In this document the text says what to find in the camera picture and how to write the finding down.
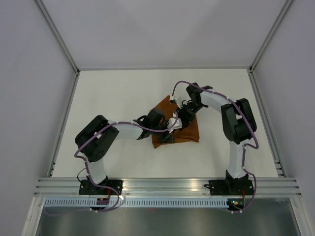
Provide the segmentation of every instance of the bracket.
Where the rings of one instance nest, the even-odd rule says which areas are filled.
[[[111,179],[111,180],[106,179],[102,183],[99,183],[99,185],[112,187],[119,193],[119,195],[122,194],[123,181],[120,179]],[[116,195],[116,193],[112,190],[94,186],[87,179],[81,181],[79,195],[108,195],[108,194],[111,196]]]
[[[243,191],[245,195],[253,195],[254,187],[248,174],[241,178],[232,178],[228,171],[225,172],[225,179],[210,180],[205,187],[210,190],[212,196],[242,196]]]

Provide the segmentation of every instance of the white tabletop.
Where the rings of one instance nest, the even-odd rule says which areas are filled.
[[[179,80],[210,85],[231,98],[246,98],[256,123],[260,148],[247,149],[246,167],[257,177],[277,177],[265,130],[245,69],[178,69],[81,71],[58,152],[53,177],[75,177],[84,168],[73,157],[76,135],[97,115],[131,121],[146,115],[169,95]],[[189,99],[187,85],[175,95]],[[211,108],[197,113],[199,143],[153,148],[151,138],[117,140],[103,158],[109,177],[225,177],[229,141],[222,130],[221,114]]]

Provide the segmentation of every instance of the orange towel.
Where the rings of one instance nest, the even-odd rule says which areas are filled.
[[[164,112],[165,119],[170,119],[173,117],[173,112],[177,110],[178,106],[176,104],[169,103],[169,97],[164,98],[156,108]],[[173,133],[173,138],[175,143],[184,143],[184,142],[199,142],[199,130],[196,116],[188,127],[183,130],[175,130]],[[152,144],[154,148],[162,145],[158,137],[152,135]]]

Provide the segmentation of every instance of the gray wall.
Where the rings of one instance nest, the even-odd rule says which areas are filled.
[[[250,66],[285,0],[43,0],[80,69]]]
[[[0,8],[0,231],[20,235],[74,72],[32,0]]]
[[[315,1],[297,0],[255,74],[289,176],[315,222]]]

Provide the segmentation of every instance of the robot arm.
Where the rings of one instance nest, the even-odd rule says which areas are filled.
[[[228,186],[229,192],[235,192],[238,186],[248,182],[248,175],[242,168],[242,159],[244,148],[243,145],[252,138],[251,133],[246,126],[243,118],[238,118],[238,112],[228,101],[221,96],[204,90],[212,90],[210,86],[200,89],[197,83],[189,85],[186,89],[191,100],[177,109],[178,119],[171,118],[165,120],[163,112],[158,109],[152,109],[147,116],[142,116],[132,122],[118,122],[118,125],[110,126],[99,137],[90,140],[95,133],[104,129],[105,126],[114,124],[114,121],[107,120],[103,116],[97,116],[87,127],[85,127],[75,138],[75,142],[81,152],[87,159],[87,165],[90,170],[90,177],[98,184],[107,178],[103,168],[103,156],[106,154],[115,139],[143,139],[151,134],[157,135],[161,142],[168,140],[174,129],[184,129],[193,120],[195,114],[203,107],[212,107],[222,115],[223,131],[227,139],[230,141],[230,162],[226,171],[225,184]],[[250,123],[252,130],[256,131],[256,123],[252,115],[252,111],[248,100],[233,100],[245,115]]]

